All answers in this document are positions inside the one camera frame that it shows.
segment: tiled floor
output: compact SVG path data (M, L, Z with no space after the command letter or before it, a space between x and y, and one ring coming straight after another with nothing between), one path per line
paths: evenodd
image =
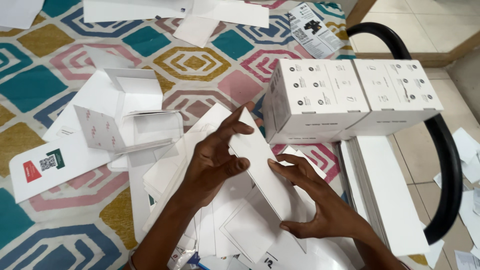
M449 52L480 30L480 0L377 0L363 22L392 28L410 52ZM389 52L370 34L350 40L355 52Z
M426 71L444 106L442 115L450 132L453 133L459 127L463 127L480 142L480 125L448 74L443 69L426 69ZM423 223L429 224L437 210L441 191L432 179L440 171L432 139L425 125L421 123L390 136L390 140L418 216ZM472 185L466 178L464 183L469 188L480 187L479 182ZM445 245L435 269L457 270L454 250L470 252L473 247L470 235L460 217L457 217L454 226L443 240Z

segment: qr code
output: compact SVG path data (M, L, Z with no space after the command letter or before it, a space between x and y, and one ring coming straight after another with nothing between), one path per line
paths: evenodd
M303 40L307 38L307 35L299 28L295 31L293 31L293 34L299 39Z
M55 156L49 156L44 160L40 160L40 167L42 168L42 172L46 169L50 169L51 167L56 167L57 162L55 161Z

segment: instruction leaflet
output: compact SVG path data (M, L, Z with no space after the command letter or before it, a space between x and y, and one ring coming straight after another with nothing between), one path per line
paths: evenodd
M292 36L317 59L323 59L345 45L306 3L292 9L288 19Z

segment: product box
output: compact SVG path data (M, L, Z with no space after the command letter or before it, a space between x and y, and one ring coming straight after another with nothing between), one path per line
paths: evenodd
M354 59L371 112L332 140L390 135L443 111L417 60Z
M263 101L269 144L328 142L370 112L351 60L280 59Z

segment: patterned carpet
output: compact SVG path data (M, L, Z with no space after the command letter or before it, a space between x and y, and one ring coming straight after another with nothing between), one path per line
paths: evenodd
M268 29L221 22L204 49L172 36L181 19L85 23L80 0L46 0L30 29L0 32L0 270L115 270L137 245L127 172L101 166L19 205L12 196L10 159L45 143L41 136L95 71L83 44L154 69L164 108L181 110L185 130L216 102L234 110L253 100L262 118L277 59L311 56L290 34L286 13L298 2L258 4L270 9ZM343 11L309 5L345 43L330 58L355 58ZM330 144L294 148L343 193Z

